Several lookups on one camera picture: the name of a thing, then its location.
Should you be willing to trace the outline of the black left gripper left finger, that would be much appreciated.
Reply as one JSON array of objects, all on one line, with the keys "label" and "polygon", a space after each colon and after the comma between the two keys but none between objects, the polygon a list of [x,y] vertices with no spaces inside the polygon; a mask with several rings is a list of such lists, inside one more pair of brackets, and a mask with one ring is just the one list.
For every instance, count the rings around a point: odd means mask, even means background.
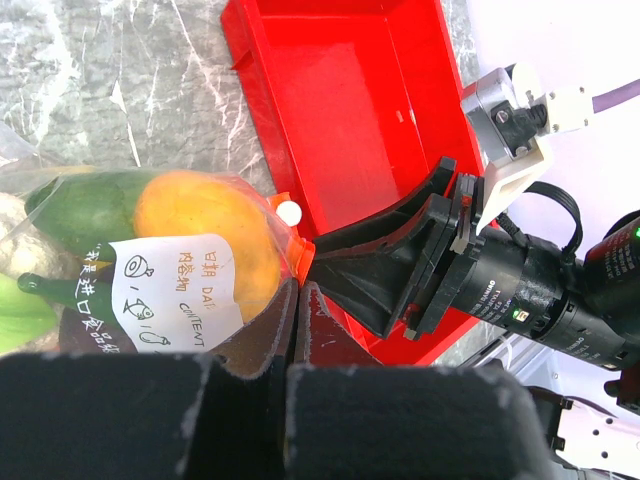
[{"label": "black left gripper left finger", "polygon": [[285,387],[299,285],[213,350],[189,456],[191,479],[282,479]]}]

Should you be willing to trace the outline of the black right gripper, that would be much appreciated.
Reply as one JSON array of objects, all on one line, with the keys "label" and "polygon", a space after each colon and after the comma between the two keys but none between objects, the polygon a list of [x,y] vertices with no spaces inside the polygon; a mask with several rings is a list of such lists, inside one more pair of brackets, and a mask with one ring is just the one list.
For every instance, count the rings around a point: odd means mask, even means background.
[{"label": "black right gripper", "polygon": [[308,279],[375,336],[407,322],[432,333],[449,309],[606,370],[639,362],[639,215],[621,220],[584,260],[577,224],[559,248],[504,214],[475,230],[484,181],[443,156],[393,205],[314,239]]}]

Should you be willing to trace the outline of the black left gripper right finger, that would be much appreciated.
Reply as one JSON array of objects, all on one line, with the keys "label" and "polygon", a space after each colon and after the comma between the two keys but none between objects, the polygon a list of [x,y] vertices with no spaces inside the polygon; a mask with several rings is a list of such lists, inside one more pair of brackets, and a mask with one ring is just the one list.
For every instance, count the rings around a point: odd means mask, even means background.
[{"label": "black left gripper right finger", "polygon": [[297,307],[294,362],[317,367],[381,366],[331,315],[318,285],[302,287]]}]

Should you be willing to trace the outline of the clear zip top bag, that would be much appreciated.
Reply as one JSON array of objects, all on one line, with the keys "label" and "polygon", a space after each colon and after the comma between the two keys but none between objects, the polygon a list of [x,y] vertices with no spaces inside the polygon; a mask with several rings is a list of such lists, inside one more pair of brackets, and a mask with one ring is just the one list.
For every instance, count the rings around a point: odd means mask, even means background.
[{"label": "clear zip top bag", "polygon": [[1,130],[1,195],[24,202],[60,175],[149,170],[134,209],[134,237],[74,254],[64,272],[112,287],[112,310],[136,353],[210,352],[254,320],[287,280],[303,282],[315,256],[299,206],[261,196],[239,177],[192,170],[62,166],[8,127]]}]

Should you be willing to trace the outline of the orange green toy mango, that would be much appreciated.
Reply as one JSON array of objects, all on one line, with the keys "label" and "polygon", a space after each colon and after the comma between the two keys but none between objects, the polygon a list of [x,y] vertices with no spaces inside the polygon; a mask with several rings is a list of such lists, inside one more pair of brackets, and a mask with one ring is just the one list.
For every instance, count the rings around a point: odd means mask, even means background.
[{"label": "orange green toy mango", "polygon": [[60,175],[27,196],[25,212],[40,232],[84,254],[101,242],[134,237],[135,206],[155,176],[149,170]]}]

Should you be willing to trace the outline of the dark purple toy onion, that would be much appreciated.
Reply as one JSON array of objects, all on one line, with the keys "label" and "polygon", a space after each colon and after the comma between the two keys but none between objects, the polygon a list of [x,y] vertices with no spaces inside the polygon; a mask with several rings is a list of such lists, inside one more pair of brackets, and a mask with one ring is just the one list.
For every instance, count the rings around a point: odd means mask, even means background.
[{"label": "dark purple toy onion", "polygon": [[59,326],[59,348],[67,353],[136,353],[119,324],[106,324],[66,308]]}]

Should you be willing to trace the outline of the green toy chili pepper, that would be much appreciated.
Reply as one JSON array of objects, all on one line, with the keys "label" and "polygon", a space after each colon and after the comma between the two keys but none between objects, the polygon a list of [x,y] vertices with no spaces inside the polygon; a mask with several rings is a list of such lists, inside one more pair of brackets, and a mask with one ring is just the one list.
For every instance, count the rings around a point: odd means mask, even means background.
[{"label": "green toy chili pepper", "polygon": [[89,277],[61,280],[24,273],[17,279],[17,285],[24,293],[39,295],[107,324],[118,324],[112,310],[112,287],[108,283]]}]

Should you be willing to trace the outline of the toy cauliflower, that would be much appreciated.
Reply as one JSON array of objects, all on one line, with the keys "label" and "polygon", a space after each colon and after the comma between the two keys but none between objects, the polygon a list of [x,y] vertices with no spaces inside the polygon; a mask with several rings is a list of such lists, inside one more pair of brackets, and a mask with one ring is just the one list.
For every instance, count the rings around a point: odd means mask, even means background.
[{"label": "toy cauliflower", "polygon": [[59,309],[40,282],[64,272],[60,252],[27,219],[25,202],[1,195],[1,353],[45,350],[58,339]]}]

